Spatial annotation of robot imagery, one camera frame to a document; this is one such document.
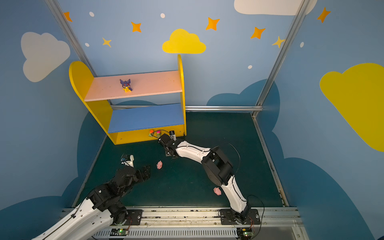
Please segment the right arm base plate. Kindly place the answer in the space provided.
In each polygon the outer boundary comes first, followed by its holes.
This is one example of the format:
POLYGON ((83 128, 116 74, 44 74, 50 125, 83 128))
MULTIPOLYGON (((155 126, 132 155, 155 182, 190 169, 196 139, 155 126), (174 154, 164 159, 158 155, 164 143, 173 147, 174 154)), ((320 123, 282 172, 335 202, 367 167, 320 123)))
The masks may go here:
POLYGON ((222 225, 260 225, 261 215, 257 209, 250 209, 246 215, 239 214, 232 209, 219 210, 222 225))

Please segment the pink pig toy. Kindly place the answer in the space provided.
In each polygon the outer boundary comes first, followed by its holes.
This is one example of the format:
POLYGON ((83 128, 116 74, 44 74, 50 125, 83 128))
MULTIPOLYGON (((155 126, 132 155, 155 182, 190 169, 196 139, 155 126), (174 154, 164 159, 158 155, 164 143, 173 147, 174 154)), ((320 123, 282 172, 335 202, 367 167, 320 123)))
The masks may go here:
POLYGON ((214 193, 215 193, 217 196, 222 195, 222 191, 220 190, 219 187, 214 188, 213 191, 214 191, 214 193))
POLYGON ((162 162, 162 161, 159 161, 159 162, 157 163, 157 169, 160 170, 162 167, 163 167, 163 162, 162 162))

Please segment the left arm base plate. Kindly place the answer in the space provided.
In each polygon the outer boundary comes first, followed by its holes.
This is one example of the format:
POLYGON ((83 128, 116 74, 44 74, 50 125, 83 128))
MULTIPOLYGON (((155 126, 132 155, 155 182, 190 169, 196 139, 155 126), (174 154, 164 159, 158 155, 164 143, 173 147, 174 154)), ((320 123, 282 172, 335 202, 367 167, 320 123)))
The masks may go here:
POLYGON ((116 226, 138 226, 141 223, 143 210, 127 209, 117 217, 116 226))

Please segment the purple creature toy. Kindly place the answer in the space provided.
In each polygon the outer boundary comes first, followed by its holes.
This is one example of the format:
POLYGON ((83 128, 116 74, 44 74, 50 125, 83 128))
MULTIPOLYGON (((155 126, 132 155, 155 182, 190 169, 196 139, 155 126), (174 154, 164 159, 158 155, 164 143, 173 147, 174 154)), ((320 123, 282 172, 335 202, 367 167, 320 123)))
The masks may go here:
POLYGON ((120 79, 120 83, 121 83, 122 88, 125 91, 125 93, 131 92, 133 90, 131 88, 131 80, 130 79, 128 79, 127 81, 123 81, 122 79, 120 79))

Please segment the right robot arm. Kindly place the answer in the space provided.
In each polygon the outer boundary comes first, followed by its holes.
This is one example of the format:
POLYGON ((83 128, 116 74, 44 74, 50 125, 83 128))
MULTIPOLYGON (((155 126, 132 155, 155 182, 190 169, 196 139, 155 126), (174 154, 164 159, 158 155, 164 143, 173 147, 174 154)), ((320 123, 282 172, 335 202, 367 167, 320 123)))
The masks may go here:
POLYGON ((200 163, 211 182, 220 187, 227 196, 231 207, 230 219, 240 224, 246 223, 251 206, 237 185, 233 164, 219 147, 203 148, 167 134, 161 135, 158 142, 169 156, 188 158, 200 163))

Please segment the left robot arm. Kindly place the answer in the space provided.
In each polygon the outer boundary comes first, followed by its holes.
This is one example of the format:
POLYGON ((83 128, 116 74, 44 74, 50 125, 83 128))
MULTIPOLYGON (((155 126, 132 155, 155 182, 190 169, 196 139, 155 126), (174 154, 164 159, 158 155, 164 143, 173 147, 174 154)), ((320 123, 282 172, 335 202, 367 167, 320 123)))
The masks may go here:
POLYGON ((141 214, 129 211, 121 198, 150 177, 149 165, 138 170, 130 165, 118 169, 112 180, 95 187, 73 211, 35 239, 87 240, 111 225, 130 227, 139 223, 141 214))

